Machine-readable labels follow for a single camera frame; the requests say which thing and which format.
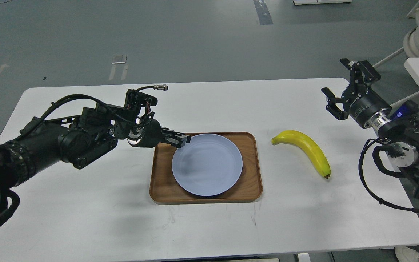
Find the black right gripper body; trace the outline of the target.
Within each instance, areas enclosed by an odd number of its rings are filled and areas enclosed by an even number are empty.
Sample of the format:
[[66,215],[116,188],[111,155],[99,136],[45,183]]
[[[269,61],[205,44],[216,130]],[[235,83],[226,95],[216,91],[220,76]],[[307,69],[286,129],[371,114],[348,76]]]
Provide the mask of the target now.
[[345,99],[344,110],[363,129],[371,127],[368,121],[375,114],[381,112],[388,115],[391,112],[391,106],[370,87],[364,85],[357,88],[348,86],[342,97]]

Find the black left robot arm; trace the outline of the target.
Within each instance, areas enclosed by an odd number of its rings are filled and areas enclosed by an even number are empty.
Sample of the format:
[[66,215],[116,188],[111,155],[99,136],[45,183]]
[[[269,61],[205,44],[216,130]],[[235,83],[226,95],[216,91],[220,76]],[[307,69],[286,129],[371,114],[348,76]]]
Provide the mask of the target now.
[[132,147],[169,144],[182,148],[191,136],[165,128],[154,118],[157,98],[129,89],[123,106],[85,94],[53,102],[34,117],[15,139],[0,145],[0,227],[15,213],[20,197],[12,188],[57,162],[83,169],[126,139]]

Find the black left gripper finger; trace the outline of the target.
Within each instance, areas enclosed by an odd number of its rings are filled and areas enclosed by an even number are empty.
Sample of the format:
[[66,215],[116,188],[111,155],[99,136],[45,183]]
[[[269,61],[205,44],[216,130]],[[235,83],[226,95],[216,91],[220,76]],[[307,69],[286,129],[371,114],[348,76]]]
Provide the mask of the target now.
[[165,136],[163,144],[169,144],[176,148],[182,148],[188,143],[188,136],[186,135],[173,135],[173,136]]
[[[163,134],[163,139],[165,136],[173,136],[173,135],[186,135],[184,133],[176,132],[174,130],[168,129],[166,127],[161,127],[161,132]],[[188,143],[191,142],[191,136],[188,135]]]

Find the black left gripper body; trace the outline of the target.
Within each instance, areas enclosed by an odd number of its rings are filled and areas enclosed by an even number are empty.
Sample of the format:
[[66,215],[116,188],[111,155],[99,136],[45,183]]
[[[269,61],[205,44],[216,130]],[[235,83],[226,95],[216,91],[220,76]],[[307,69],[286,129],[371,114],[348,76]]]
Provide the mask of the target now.
[[138,140],[128,139],[128,143],[132,147],[153,148],[163,140],[161,125],[156,119],[153,119],[144,127],[142,136]]

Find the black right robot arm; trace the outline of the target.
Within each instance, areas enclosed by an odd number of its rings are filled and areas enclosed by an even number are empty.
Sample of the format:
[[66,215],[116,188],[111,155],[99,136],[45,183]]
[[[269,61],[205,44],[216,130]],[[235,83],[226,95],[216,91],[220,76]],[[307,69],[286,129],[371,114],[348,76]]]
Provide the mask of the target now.
[[415,111],[404,108],[406,116],[390,115],[391,106],[386,103],[371,85],[381,75],[368,61],[340,62],[350,73],[349,85],[336,97],[329,88],[321,91],[327,97],[326,109],[338,120],[351,117],[361,128],[372,128],[376,139],[368,139],[359,158],[359,177],[368,194],[379,204],[397,210],[419,213],[419,208],[401,207],[386,201],[369,189],[364,179],[363,164],[367,150],[373,145],[372,157],[379,171],[395,178],[406,178],[414,186],[413,196],[419,200],[419,130]]

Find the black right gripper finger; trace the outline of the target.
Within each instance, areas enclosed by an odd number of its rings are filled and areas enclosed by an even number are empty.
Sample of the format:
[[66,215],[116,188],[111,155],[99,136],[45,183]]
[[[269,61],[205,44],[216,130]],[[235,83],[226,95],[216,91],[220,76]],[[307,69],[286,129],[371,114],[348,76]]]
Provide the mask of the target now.
[[343,98],[337,98],[335,94],[328,88],[323,87],[321,91],[326,95],[327,98],[327,105],[326,110],[331,113],[337,120],[345,120],[348,118],[349,114],[346,111],[341,111],[337,103],[343,103]]
[[350,72],[349,87],[364,86],[368,88],[382,78],[368,61],[350,61],[347,58],[341,58],[340,63]]

